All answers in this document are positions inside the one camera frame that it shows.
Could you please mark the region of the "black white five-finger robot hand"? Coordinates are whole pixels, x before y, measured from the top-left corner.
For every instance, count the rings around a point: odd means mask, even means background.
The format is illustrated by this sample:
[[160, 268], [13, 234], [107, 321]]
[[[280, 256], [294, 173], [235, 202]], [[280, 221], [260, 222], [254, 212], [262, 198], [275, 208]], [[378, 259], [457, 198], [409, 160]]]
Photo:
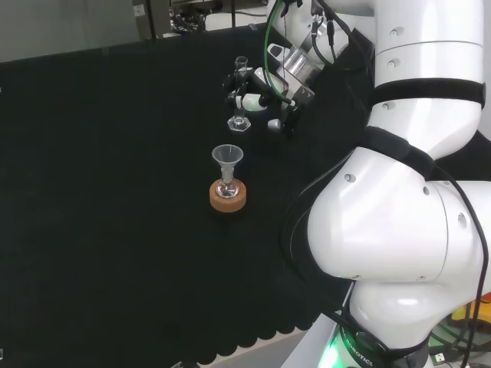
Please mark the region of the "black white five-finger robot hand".
[[322, 67], [294, 46], [270, 44], [266, 56], [279, 62], [276, 70], [252, 67], [244, 56], [236, 58], [234, 71], [222, 84], [226, 104], [234, 109], [227, 124], [242, 133], [250, 128], [251, 115], [273, 109], [277, 115], [267, 122], [268, 129], [292, 136], [303, 110], [314, 100], [311, 86]]

